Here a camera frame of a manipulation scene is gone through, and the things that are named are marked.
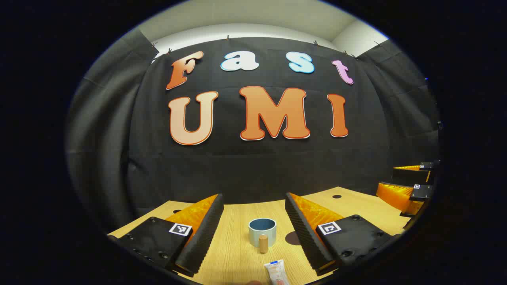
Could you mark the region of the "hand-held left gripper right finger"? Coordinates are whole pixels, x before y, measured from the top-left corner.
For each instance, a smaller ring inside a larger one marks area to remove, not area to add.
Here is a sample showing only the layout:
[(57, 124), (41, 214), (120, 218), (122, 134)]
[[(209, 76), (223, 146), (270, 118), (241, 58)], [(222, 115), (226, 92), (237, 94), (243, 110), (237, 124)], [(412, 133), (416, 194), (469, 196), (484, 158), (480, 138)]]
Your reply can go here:
[(360, 264), (393, 243), (392, 235), (364, 217), (343, 217), (293, 193), (286, 193), (285, 210), (318, 276)]

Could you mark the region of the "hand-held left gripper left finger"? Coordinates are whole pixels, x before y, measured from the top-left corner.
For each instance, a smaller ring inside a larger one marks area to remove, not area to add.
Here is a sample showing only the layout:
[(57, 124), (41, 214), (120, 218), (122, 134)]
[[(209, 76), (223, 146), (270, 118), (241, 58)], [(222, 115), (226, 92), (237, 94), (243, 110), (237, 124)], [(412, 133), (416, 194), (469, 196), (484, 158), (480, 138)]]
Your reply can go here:
[(147, 218), (118, 244), (158, 267), (193, 277), (208, 253), (223, 209), (223, 195), (215, 194), (168, 218)]

